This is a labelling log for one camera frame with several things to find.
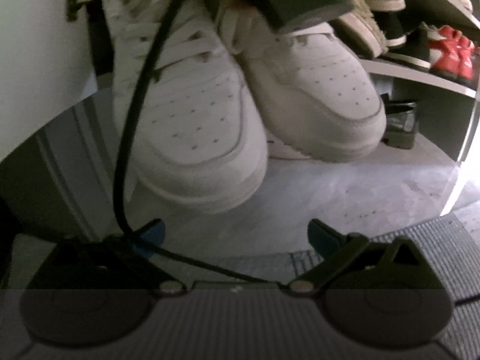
red sneaker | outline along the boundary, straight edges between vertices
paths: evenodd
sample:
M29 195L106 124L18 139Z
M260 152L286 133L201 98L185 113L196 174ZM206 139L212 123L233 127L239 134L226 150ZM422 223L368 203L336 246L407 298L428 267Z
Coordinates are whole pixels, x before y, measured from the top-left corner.
M458 42L462 32L450 26L437 28L427 26L430 46L430 73L455 81L458 76L460 57Z
M466 36L461 36L458 42L458 56L460 64L458 66L457 81L462 85L470 85L473 80L472 51L475 48L473 42Z

white sneaker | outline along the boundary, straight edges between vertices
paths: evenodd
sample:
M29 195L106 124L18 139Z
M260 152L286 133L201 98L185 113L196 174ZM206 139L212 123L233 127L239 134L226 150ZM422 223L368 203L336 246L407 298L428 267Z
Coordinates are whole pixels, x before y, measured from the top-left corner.
M275 36L257 15L221 14L224 43L239 55L265 127L313 159L348 162L373 151L383 103L360 61L324 23Z
M134 88L170 0L103 0L115 48L114 119L124 127ZM266 172L266 134L244 75L202 0L186 0L152 80L131 165L158 195L215 213L246 201Z
M282 142L270 131L267 131L268 156L280 160L309 160L310 157Z

shoelace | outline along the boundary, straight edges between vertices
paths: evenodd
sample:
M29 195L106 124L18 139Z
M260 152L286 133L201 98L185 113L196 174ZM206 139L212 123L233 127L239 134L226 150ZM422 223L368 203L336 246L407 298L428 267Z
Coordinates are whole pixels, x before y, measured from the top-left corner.
M224 1L218 9L215 27L225 47L231 54L238 55L243 52L253 36L253 27L256 20L262 20L258 14L242 14L236 9L229 8L229 1ZM278 35L277 40L288 40L290 46L304 46L308 44L309 35L333 35L333 30L328 25L318 25L290 34Z
M141 9L130 24L127 24L122 33L119 34L124 40L140 39L140 43L134 44L128 48L127 52L131 58L130 69L126 69L120 74L117 80L118 85L127 83L133 88L135 85L132 80L131 69L140 72L146 55L151 47L151 42L160 26L160 19L166 2L169 0L150 0L147 7ZM146 0L130 0L127 8L134 12L135 9L145 4ZM198 5L191 0L187 0L177 15L174 24L174 30L169 35L165 43L162 55L155 66L161 69L193 56L203 56L204 61L209 56L214 56L221 52L221 44L213 35L213 29L208 25L204 12L201 12Z

ribbed surface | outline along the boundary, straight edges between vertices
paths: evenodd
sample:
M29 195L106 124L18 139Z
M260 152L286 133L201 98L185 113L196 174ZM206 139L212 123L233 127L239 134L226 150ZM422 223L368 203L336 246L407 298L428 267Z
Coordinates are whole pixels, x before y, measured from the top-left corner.
M293 266L295 277L303 275L310 269L315 268L323 261L323 258L314 250L299 251L290 253L290 260Z
M454 214L397 230L375 242L407 236L421 249L453 300L480 293L480 249Z
M462 360L480 358L480 302L455 308L441 342Z
M195 290L158 303L130 337L96 350L37 345L24 359L452 360L431 344L408 352L368 349L343 338L310 300L274 289Z

circular pad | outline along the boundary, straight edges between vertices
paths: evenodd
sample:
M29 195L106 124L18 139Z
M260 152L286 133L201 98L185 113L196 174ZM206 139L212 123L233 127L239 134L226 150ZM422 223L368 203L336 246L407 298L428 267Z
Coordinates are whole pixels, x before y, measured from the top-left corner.
M21 301L31 335L56 346L91 347L123 337L145 320L145 290L27 290Z
M418 347L443 332L453 312L444 289L422 288L414 270L411 275L375 270L344 275L326 291L325 313L335 327L356 341L386 349Z

